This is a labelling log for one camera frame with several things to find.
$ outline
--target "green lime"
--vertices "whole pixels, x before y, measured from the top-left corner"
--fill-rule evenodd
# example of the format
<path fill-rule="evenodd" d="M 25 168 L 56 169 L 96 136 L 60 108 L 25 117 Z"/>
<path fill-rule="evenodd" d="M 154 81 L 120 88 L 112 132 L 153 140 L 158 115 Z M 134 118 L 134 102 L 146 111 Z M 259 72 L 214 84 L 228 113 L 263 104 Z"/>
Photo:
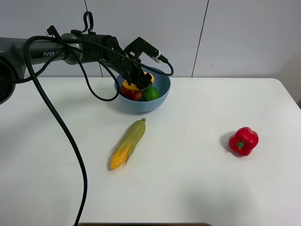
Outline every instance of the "green lime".
<path fill-rule="evenodd" d="M 155 87 L 150 87 L 142 91 L 142 97 L 145 101 L 151 101 L 160 97 L 159 91 Z"/>

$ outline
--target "white table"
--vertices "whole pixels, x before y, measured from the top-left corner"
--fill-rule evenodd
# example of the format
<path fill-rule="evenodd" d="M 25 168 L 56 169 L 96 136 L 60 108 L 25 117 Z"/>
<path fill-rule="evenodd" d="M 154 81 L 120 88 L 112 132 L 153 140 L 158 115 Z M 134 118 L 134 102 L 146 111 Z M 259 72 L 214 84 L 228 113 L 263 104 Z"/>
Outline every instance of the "white table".
<path fill-rule="evenodd" d="M 103 97 L 111 78 L 90 78 Z M 173 78 L 165 103 L 123 112 L 83 78 L 40 78 L 73 134 L 88 173 L 81 222 L 295 226 L 301 210 L 301 111 L 274 79 Z M 146 132 L 125 169 L 108 171 L 111 149 L 134 121 Z M 258 132 L 250 156 L 227 140 Z M 79 164 L 32 82 L 0 105 L 0 225 L 71 226 L 83 189 Z"/>

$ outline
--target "pepper stem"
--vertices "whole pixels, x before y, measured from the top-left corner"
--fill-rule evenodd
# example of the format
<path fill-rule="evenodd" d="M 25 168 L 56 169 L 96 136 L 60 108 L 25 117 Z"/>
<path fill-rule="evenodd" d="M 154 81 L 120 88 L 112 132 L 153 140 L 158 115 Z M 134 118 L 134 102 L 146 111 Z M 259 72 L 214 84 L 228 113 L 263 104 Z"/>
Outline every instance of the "pepper stem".
<path fill-rule="evenodd" d="M 244 147 L 244 143 L 243 142 L 237 142 L 236 146 L 241 149 L 242 147 Z"/>

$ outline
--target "red bell pepper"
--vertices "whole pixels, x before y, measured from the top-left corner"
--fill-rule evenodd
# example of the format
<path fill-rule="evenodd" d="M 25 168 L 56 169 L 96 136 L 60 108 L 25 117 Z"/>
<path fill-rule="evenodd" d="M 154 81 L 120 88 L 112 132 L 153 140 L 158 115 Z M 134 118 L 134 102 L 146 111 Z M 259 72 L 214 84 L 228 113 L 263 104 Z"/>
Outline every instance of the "red bell pepper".
<path fill-rule="evenodd" d="M 237 130 L 229 139 L 230 148 L 242 155 L 248 156 L 257 146 L 259 141 L 258 134 L 249 127 L 243 127 Z"/>

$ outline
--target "corn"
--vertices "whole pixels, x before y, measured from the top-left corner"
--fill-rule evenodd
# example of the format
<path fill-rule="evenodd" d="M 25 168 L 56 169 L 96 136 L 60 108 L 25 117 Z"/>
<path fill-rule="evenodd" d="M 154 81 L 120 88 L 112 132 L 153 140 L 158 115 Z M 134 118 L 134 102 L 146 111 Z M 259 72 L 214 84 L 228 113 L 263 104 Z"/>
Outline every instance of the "corn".
<path fill-rule="evenodd" d="M 115 170 L 127 161 L 145 132 L 145 118 L 135 121 L 123 136 L 111 155 L 111 170 Z"/>

